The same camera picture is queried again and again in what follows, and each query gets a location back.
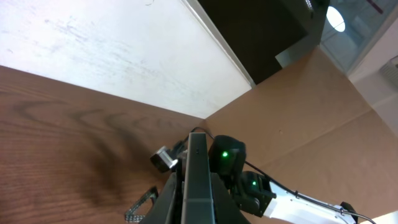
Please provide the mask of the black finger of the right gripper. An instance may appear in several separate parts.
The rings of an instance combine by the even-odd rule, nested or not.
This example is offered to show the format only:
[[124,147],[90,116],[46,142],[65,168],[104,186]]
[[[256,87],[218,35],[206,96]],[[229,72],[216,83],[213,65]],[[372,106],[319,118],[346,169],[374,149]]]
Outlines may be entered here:
[[156,186],[151,187],[137,200],[124,214],[126,223],[140,223],[145,215],[137,214],[137,211],[145,204],[148,200],[152,202],[152,206],[156,203],[159,197],[158,189]]

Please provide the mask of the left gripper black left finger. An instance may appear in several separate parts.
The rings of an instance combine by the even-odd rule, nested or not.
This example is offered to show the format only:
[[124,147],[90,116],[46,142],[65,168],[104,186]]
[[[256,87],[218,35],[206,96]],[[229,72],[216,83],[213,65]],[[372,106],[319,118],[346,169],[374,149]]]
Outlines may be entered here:
[[159,194],[154,206],[141,221],[141,224],[166,224],[170,223],[171,211],[174,205],[174,196],[176,188],[176,174],[172,173],[167,180],[164,188]]

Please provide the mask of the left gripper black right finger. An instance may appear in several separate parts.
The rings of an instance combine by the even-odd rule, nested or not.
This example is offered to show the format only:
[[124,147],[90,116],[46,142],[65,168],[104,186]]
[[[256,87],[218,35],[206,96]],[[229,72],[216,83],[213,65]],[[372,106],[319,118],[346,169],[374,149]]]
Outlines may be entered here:
[[250,224],[216,173],[211,173],[211,187],[217,224]]

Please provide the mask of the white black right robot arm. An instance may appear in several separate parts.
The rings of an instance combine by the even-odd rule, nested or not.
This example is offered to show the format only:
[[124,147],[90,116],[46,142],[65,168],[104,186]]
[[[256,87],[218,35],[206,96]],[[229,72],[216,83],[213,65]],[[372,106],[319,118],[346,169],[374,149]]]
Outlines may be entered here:
[[229,136],[216,136],[207,146],[205,133],[190,133],[150,160],[170,177],[162,191],[150,188],[125,213],[128,223],[247,223],[244,213],[289,223],[358,222],[346,202],[330,205],[260,171],[244,171],[246,146]]

